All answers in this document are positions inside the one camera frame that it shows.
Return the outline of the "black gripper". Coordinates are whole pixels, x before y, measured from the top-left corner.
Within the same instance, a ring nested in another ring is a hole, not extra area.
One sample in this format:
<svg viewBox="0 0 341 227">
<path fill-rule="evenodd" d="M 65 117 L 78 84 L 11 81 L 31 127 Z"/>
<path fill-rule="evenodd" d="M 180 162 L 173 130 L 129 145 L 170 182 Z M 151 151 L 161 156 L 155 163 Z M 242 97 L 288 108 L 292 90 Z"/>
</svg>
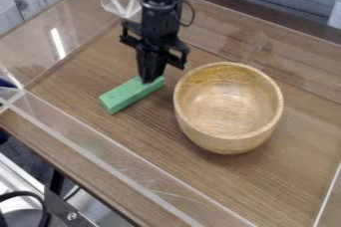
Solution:
<svg viewBox="0 0 341 227">
<path fill-rule="evenodd" d="M 182 6 L 167 10 L 143 8 L 142 22 L 126 19 L 121 41 L 137 49 L 138 70 L 143 82 L 153 82 L 172 65 L 185 68 L 190 48 L 178 37 Z"/>
</svg>

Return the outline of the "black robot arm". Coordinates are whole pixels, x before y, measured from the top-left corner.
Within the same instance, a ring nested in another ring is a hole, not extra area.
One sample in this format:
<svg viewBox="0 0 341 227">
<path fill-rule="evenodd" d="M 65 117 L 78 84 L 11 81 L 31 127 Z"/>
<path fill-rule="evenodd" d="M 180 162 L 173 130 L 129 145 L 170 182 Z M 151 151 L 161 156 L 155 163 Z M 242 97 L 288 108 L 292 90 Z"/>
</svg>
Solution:
<svg viewBox="0 0 341 227">
<path fill-rule="evenodd" d="M 142 0 L 142 22 L 125 19 L 121 42 L 137 49 L 143 84 L 165 73 L 167 65 L 185 68 L 189 45 L 178 37 L 185 0 Z"/>
</svg>

